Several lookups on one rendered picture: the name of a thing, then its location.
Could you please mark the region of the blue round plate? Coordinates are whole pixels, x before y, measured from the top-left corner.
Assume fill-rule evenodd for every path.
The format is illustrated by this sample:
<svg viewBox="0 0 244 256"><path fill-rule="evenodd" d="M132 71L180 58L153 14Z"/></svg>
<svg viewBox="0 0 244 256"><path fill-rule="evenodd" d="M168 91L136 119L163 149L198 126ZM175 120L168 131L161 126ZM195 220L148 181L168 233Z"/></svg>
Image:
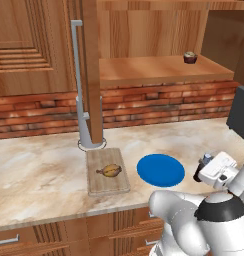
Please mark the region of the blue round plate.
<svg viewBox="0 0 244 256"><path fill-rule="evenodd" d="M149 154L142 157L136 166L138 175L146 183L157 187L173 187L185 177L183 165L165 154Z"/></svg>

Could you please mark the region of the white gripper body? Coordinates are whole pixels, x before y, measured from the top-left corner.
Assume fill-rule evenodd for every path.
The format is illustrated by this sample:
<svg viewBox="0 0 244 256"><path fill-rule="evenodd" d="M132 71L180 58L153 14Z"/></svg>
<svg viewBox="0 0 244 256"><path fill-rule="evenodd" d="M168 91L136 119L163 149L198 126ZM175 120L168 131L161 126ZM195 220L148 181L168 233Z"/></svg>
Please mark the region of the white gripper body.
<svg viewBox="0 0 244 256"><path fill-rule="evenodd" d="M226 152L221 151L205 164L199 173L199 178L214 189L222 189L227 187L238 174L236 166L236 161Z"/></svg>

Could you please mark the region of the open wooden wall cabinet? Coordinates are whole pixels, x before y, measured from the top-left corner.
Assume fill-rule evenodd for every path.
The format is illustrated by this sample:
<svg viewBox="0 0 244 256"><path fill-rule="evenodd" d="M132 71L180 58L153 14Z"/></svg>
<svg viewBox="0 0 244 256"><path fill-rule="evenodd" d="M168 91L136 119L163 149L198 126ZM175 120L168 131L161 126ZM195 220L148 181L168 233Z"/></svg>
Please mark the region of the open wooden wall cabinet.
<svg viewBox="0 0 244 256"><path fill-rule="evenodd" d="M97 0L97 17L103 86L244 85L244 0Z"/></svg>

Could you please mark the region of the brown chicken drumstick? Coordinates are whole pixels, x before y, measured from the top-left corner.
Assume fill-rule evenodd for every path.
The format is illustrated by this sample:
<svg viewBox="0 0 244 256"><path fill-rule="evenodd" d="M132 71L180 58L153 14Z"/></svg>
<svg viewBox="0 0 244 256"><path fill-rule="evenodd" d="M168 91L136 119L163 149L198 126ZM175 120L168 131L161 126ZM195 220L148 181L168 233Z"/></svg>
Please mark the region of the brown chicken drumstick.
<svg viewBox="0 0 244 256"><path fill-rule="evenodd" d="M105 177L116 177L121 171L122 168L119 165L109 164L103 167L101 170L97 170L97 173L102 174Z"/></svg>

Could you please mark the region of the wide wooden drawer front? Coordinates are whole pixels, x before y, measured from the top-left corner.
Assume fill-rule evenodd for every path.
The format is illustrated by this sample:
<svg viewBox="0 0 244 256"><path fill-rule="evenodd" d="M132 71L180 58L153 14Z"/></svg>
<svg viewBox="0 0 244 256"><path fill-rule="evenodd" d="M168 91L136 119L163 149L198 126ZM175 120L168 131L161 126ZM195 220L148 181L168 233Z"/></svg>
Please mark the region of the wide wooden drawer front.
<svg viewBox="0 0 244 256"><path fill-rule="evenodd" d="M17 234L19 242L0 245L0 256L90 256L85 219L0 226L0 240Z"/></svg>

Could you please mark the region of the wooden cabinet door, opened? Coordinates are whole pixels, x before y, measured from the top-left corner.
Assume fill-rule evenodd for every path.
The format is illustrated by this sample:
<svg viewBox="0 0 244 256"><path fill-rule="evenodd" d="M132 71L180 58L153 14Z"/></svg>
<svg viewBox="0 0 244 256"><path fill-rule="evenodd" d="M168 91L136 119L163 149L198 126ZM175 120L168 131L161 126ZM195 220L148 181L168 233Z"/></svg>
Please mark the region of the wooden cabinet door, opened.
<svg viewBox="0 0 244 256"><path fill-rule="evenodd" d="M82 0L85 60L87 71L87 103L93 143L102 142L102 115L100 104L100 73L98 52L97 0Z"/></svg>

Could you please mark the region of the narrow wooden drawer front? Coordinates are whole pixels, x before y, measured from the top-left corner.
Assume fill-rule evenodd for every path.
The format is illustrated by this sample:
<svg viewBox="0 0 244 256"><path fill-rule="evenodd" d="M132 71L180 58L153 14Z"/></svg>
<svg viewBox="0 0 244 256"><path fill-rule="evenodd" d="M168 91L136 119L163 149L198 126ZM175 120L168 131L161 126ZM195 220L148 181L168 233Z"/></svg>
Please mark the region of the narrow wooden drawer front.
<svg viewBox="0 0 244 256"><path fill-rule="evenodd" d="M102 214L87 218L91 256L148 256L159 240L164 222L149 218L147 207Z"/></svg>

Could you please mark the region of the wooden cutting board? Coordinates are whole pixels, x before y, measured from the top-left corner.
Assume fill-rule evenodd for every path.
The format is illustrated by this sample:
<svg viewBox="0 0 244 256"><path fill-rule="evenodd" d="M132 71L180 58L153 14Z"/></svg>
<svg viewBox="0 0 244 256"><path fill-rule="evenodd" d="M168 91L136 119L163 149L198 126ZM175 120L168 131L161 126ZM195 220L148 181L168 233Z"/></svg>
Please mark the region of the wooden cutting board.
<svg viewBox="0 0 244 256"><path fill-rule="evenodd" d="M86 153L88 194L106 196L130 191L129 179L119 148Z"/></svg>

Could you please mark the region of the black appliance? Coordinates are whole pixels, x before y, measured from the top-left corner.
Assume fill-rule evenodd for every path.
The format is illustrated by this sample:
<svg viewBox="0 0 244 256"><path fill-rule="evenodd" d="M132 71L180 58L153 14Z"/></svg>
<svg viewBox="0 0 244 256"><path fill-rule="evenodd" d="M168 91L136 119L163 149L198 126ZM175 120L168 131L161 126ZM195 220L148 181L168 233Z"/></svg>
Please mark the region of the black appliance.
<svg viewBox="0 0 244 256"><path fill-rule="evenodd" d="M236 94L232 102L227 126L244 139L244 86L240 85L236 89Z"/></svg>

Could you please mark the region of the wooden panelled cabinet door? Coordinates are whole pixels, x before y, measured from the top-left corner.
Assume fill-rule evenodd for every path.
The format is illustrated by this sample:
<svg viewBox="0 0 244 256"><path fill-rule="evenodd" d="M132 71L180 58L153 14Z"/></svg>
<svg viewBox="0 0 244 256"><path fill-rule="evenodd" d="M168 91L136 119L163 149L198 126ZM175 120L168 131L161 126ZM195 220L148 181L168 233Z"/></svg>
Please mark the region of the wooden panelled cabinet door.
<svg viewBox="0 0 244 256"><path fill-rule="evenodd" d="M0 0L0 97L74 91L73 0Z"/></svg>

